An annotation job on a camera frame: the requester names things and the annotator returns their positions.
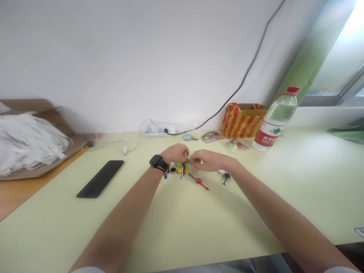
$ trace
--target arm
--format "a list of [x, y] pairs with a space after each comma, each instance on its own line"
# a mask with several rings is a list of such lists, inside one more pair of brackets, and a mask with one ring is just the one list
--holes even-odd
[[319, 273], [336, 266], [359, 271], [311, 222], [236, 159], [200, 150], [191, 156], [190, 163], [203, 171], [224, 169], [229, 172], [265, 224], [304, 272]]
[[[166, 163], [184, 162], [188, 148], [169, 147], [160, 154]], [[97, 267], [105, 273], [117, 273], [125, 260], [141, 223], [152, 203], [163, 172], [149, 168], [116, 205], [99, 227], [81, 256], [70, 269]]]

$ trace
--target orange striped bag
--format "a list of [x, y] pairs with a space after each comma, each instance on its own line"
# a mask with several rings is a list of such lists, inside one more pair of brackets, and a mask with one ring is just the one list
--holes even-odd
[[255, 137], [268, 109], [261, 104], [227, 105], [221, 132], [227, 138]]

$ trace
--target left hand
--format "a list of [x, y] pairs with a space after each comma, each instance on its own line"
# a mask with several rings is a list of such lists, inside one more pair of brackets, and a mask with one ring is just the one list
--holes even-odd
[[168, 164], [170, 164], [172, 161], [188, 162], [188, 158], [186, 156], [190, 155], [190, 151], [185, 144], [177, 143], [167, 148], [159, 155], [161, 155], [163, 157], [163, 160]]

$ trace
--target smartwatch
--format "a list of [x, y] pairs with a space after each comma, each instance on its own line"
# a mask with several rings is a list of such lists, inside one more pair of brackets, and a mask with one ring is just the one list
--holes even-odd
[[168, 163], [163, 160], [163, 157], [160, 155], [155, 155], [149, 161], [151, 167], [160, 169], [162, 172], [165, 172], [168, 169]]

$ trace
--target window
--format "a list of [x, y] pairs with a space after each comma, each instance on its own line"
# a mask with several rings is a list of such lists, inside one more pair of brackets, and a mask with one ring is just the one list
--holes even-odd
[[358, 0], [301, 106], [364, 106], [364, 0]]

